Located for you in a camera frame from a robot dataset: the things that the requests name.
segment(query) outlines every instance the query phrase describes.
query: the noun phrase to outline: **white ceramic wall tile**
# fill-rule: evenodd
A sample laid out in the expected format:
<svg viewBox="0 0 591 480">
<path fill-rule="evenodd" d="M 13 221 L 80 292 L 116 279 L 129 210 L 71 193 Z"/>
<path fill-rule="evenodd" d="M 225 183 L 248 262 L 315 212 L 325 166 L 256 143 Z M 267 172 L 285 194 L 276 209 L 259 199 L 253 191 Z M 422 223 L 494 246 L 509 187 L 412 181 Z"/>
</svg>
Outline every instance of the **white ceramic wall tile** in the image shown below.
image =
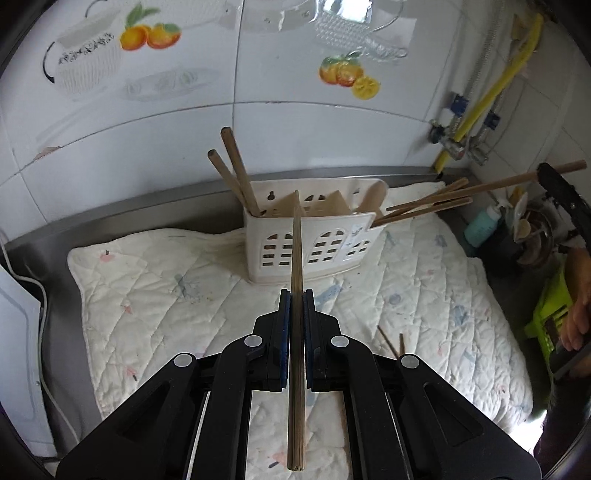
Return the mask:
<svg viewBox="0 0 591 480">
<path fill-rule="evenodd" d="M 484 166 L 471 163 L 470 169 L 472 170 L 472 173 L 483 183 L 497 181 L 517 175 L 517 172 L 513 169 L 513 167 L 495 152 L 490 153 L 488 162 L 486 162 Z M 497 198 L 506 196 L 504 189 L 494 190 L 493 193 Z"/>
<path fill-rule="evenodd" d="M 441 145 L 433 145 L 428 139 L 428 133 L 431 131 L 431 124 L 423 123 L 418 130 L 414 142 L 411 144 L 408 156 L 404 165 L 413 167 L 431 167 L 433 162 L 441 151 Z M 450 161 L 446 168 L 465 168 L 470 164 L 468 158 L 459 161 Z"/>
<path fill-rule="evenodd" d="M 249 172 L 402 165 L 422 123 L 389 113 L 306 103 L 235 106 Z"/>
<path fill-rule="evenodd" d="M 137 0 L 98 2 L 91 16 L 116 14 L 110 25 L 108 21 L 103 25 L 113 40 L 67 67 L 58 65 L 61 53 L 68 50 L 63 32 L 83 20 L 88 3 L 55 3 L 25 37 L 2 76 L 0 101 L 21 168 L 46 146 L 64 146 L 150 115 L 233 101 L 237 7 L 224 0 L 152 0 L 150 5 L 161 7 L 161 13 L 141 22 L 177 23 L 181 27 L 178 42 L 162 50 L 144 45 L 124 51 L 119 36 Z M 196 25 L 203 19 L 209 22 Z M 86 38 L 94 26 L 94 21 L 86 20 L 80 38 Z M 44 75 L 43 61 L 54 41 L 46 61 L 47 73 L 55 77 L 51 83 Z"/>
<path fill-rule="evenodd" d="M 219 132 L 232 106 L 164 113 L 74 142 L 22 173 L 48 221 L 144 193 L 219 178 L 207 151 L 223 151 Z"/>
<path fill-rule="evenodd" d="M 0 185 L 18 172 L 0 110 Z"/>
<path fill-rule="evenodd" d="M 494 152 L 490 153 L 489 160 L 484 166 L 471 163 L 470 169 L 483 183 L 501 180 L 516 175 L 511 166 Z M 492 194 L 498 199 L 508 197 L 508 192 L 505 189 L 493 190 Z M 490 195 L 487 193 L 480 193 L 474 195 L 470 205 L 461 207 L 459 211 L 465 221 L 471 222 L 482 209 L 485 209 L 492 204 L 494 204 L 494 201 Z"/>
<path fill-rule="evenodd" d="M 497 52 L 505 61 L 507 61 L 509 59 L 511 30 L 513 28 L 514 17 L 517 15 L 523 22 L 525 22 L 526 26 L 529 26 L 534 18 L 534 12 L 529 8 L 526 0 L 507 0 L 505 5 L 506 8 L 503 15 L 503 23 L 499 29 L 498 39 L 495 44 Z"/>
<path fill-rule="evenodd" d="M 523 95 L 499 139 L 495 151 L 519 173 L 527 171 L 536 160 L 552 130 L 558 107 L 531 86 Z"/>
<path fill-rule="evenodd" d="M 584 61 L 583 59 L 579 58 L 578 49 L 574 53 L 573 64 L 571 66 L 571 75 L 568 79 L 566 91 L 562 98 L 561 104 L 558 106 L 558 112 L 556 114 L 556 118 L 554 119 L 554 125 L 548 132 L 548 135 L 544 141 L 544 146 L 540 149 L 540 152 L 538 153 L 534 164 L 530 167 L 530 170 L 534 170 L 537 168 L 540 162 L 546 160 L 551 150 L 554 148 L 554 144 L 556 143 L 559 134 L 563 130 L 564 119 L 566 118 L 570 105 L 573 101 L 574 87 L 577 83 L 577 72 L 579 71 L 581 61 Z"/>
<path fill-rule="evenodd" d="M 466 84 L 480 55 L 483 41 L 483 34 L 465 16 L 462 16 L 458 22 L 456 36 L 453 39 L 452 48 L 427 112 L 426 120 L 436 119 L 442 125 L 447 125 L 452 120 L 453 114 L 448 107 L 453 100 L 453 94 L 466 93 Z M 486 78 L 491 64 L 492 62 L 489 62 L 485 67 L 483 79 Z M 476 92 L 476 99 L 479 92 L 480 88 Z"/>
<path fill-rule="evenodd" d="M 519 77 L 514 78 L 513 82 L 507 87 L 507 91 L 505 92 L 505 96 L 501 103 L 501 108 L 498 110 L 498 115 L 501 117 L 501 121 L 496 127 L 496 130 L 490 132 L 488 137 L 486 137 L 486 145 L 489 147 L 494 147 L 502 138 L 505 130 L 509 127 L 511 118 L 517 108 L 519 99 L 523 95 L 524 89 L 525 82 Z"/>
<path fill-rule="evenodd" d="M 562 130 L 554 147 L 548 155 L 548 163 L 550 165 L 563 165 L 565 163 L 586 160 L 589 164 L 590 157 L 586 155 L 578 143 L 571 138 L 571 136 Z M 564 176 L 572 185 L 575 186 L 579 194 L 591 203 L 591 168 L 587 170 L 570 173 Z"/>
<path fill-rule="evenodd" d="M 528 83 L 560 106 L 573 70 L 575 45 L 563 27 L 547 22 L 527 64 Z"/>
<path fill-rule="evenodd" d="M 486 94 L 486 92 L 501 77 L 501 75 L 503 74 L 503 71 L 506 68 L 505 60 L 498 53 L 495 53 L 492 55 L 492 57 L 490 59 L 490 63 L 491 63 L 491 66 L 489 68 L 488 76 L 486 78 L 486 81 L 484 81 L 484 85 L 480 89 L 480 95 L 477 97 L 476 100 L 480 100 Z M 475 106 L 476 106 L 476 102 L 474 102 L 470 107 L 473 108 Z M 506 104 L 506 102 L 503 102 L 503 104 L 501 104 L 501 107 L 503 107 L 503 106 L 505 107 L 505 110 L 506 110 L 506 116 L 504 117 L 504 120 L 505 120 L 505 123 L 507 123 L 508 118 L 511 116 L 512 110 L 511 110 L 511 106 L 509 104 Z M 488 108 L 485 111 L 485 113 L 483 115 L 481 115 L 480 118 L 476 121 L 476 123 L 474 124 L 474 126 L 470 130 L 471 135 L 476 135 L 478 133 L 482 124 L 484 123 L 484 120 L 485 120 L 486 115 L 489 112 L 489 110 L 490 110 L 490 108 Z M 499 124 L 499 126 L 497 126 L 496 129 L 499 130 L 501 128 L 502 128 L 502 126 Z M 493 134 L 494 134 L 494 131 L 490 132 L 489 136 L 492 136 Z"/>
<path fill-rule="evenodd" d="M 45 224 L 20 173 L 0 185 L 0 229 L 9 240 Z"/>
<path fill-rule="evenodd" d="M 591 66 L 582 55 L 578 64 L 573 100 L 564 119 L 564 129 L 591 156 Z"/>
<path fill-rule="evenodd" d="M 462 10 L 464 0 L 447 0 L 447 1 L 450 2 L 458 10 Z"/>
<path fill-rule="evenodd" d="M 479 31 L 486 32 L 494 3 L 495 0 L 464 0 L 462 10 Z"/>
<path fill-rule="evenodd" d="M 255 0 L 246 0 L 244 14 L 249 18 L 262 16 L 256 8 Z M 381 82 L 381 90 L 370 100 L 359 100 L 350 89 L 320 80 L 318 71 L 323 59 L 347 52 L 316 40 L 314 24 L 280 33 L 261 33 L 254 31 L 254 26 L 246 28 L 243 22 L 236 101 L 350 105 L 422 120 L 443 71 L 459 17 L 458 9 L 448 2 L 406 2 L 402 18 L 416 19 L 408 57 L 399 64 L 361 59 L 365 74 Z M 396 29 L 397 22 L 389 28 Z"/>
</svg>

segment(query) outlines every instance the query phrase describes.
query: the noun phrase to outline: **black handle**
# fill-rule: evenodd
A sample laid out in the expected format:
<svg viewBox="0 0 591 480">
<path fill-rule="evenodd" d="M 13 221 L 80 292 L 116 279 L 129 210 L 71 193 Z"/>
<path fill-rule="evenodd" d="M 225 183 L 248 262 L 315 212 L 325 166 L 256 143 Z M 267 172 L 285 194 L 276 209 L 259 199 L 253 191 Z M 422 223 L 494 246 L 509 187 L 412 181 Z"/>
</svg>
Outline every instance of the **black handle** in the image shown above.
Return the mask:
<svg viewBox="0 0 591 480">
<path fill-rule="evenodd" d="M 49 53 L 49 51 L 50 51 L 50 49 L 52 48 L 53 45 L 55 45 L 55 42 L 54 41 L 51 42 L 51 45 L 49 45 L 47 47 L 47 50 L 45 51 L 45 55 L 43 55 L 43 74 L 45 75 L 45 78 L 47 80 L 49 80 L 51 83 L 55 83 L 56 82 L 56 79 L 55 79 L 55 77 L 52 77 L 51 75 L 49 75 L 47 73 L 47 70 L 45 68 L 45 61 L 47 60 L 47 54 Z"/>
<path fill-rule="evenodd" d="M 329 348 L 347 357 L 363 478 L 402 478 L 400 472 L 407 471 L 406 461 L 402 450 L 396 448 L 400 440 L 394 422 L 384 422 L 391 418 L 391 412 L 374 355 L 361 342 L 346 338 L 349 343 L 345 347 L 329 344 Z"/>
<path fill-rule="evenodd" d="M 580 350 L 569 352 L 563 347 L 562 342 L 559 342 L 550 354 L 550 371 L 554 375 L 554 379 L 560 380 L 587 355 L 591 355 L 591 332 L 587 332 L 583 336 L 583 346 Z"/>
<path fill-rule="evenodd" d="M 591 255 L 591 207 L 562 175 L 545 162 L 538 166 L 538 181 L 570 215 Z"/>
<path fill-rule="evenodd" d="M 265 353 L 263 342 L 248 347 L 244 338 L 230 343 L 216 363 L 216 373 L 203 417 L 201 438 L 193 462 L 191 480 L 197 478 L 235 479 L 239 472 L 241 430 L 248 428 L 250 389 L 247 389 L 248 364 Z"/>
</svg>

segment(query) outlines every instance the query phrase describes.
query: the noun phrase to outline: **utensil holder window cutout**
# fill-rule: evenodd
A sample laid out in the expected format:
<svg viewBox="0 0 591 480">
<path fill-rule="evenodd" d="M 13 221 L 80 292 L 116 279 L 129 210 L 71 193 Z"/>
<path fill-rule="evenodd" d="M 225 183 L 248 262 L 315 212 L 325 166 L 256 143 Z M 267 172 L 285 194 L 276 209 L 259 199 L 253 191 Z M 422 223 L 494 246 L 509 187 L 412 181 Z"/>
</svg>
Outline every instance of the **utensil holder window cutout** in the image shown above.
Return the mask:
<svg viewBox="0 0 591 480">
<path fill-rule="evenodd" d="M 279 240 L 282 250 L 277 248 L 277 243 L 275 241 Z M 291 250 L 293 249 L 293 243 L 289 243 L 289 240 L 293 240 L 293 234 L 286 233 L 283 239 L 279 238 L 279 234 L 274 233 L 267 238 L 265 245 L 262 247 L 262 266 L 263 267 L 272 267 L 275 262 L 277 261 L 278 265 L 287 266 L 291 265 Z"/>
<path fill-rule="evenodd" d="M 354 244 L 354 246 L 352 246 L 351 249 L 347 252 L 347 255 L 345 255 L 345 260 L 351 260 L 354 257 L 358 257 L 360 254 L 362 254 L 369 248 L 370 243 L 371 242 L 369 240 L 364 240 L 363 242 Z"/>
<path fill-rule="evenodd" d="M 345 236 L 345 229 L 337 228 L 320 235 L 306 263 L 332 262 L 339 253 Z"/>
</svg>

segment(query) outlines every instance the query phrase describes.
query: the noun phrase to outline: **quilted white mat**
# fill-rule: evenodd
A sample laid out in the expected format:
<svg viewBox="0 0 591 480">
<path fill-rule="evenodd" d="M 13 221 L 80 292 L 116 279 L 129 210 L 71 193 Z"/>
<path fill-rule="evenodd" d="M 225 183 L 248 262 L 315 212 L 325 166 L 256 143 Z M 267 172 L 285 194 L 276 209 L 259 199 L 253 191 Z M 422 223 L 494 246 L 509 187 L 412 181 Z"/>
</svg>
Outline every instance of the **quilted white mat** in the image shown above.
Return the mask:
<svg viewBox="0 0 591 480">
<path fill-rule="evenodd" d="M 394 201 L 437 184 L 390 190 Z M 96 402 L 104 417 L 179 352 L 220 352 L 275 310 L 281 288 L 246 278 L 244 232 L 162 229 L 77 248 L 68 265 L 82 295 L 82 325 Z M 511 431 L 532 409 L 525 360 L 482 263 L 467 258 L 435 214 L 386 227 L 361 267 L 306 283 L 316 308 L 346 335 L 392 356 L 380 325 L 499 427 Z M 349 475 L 340 394 L 307 396 L 304 472 L 285 469 L 287 393 L 255 392 L 248 478 L 343 479 Z"/>
</svg>

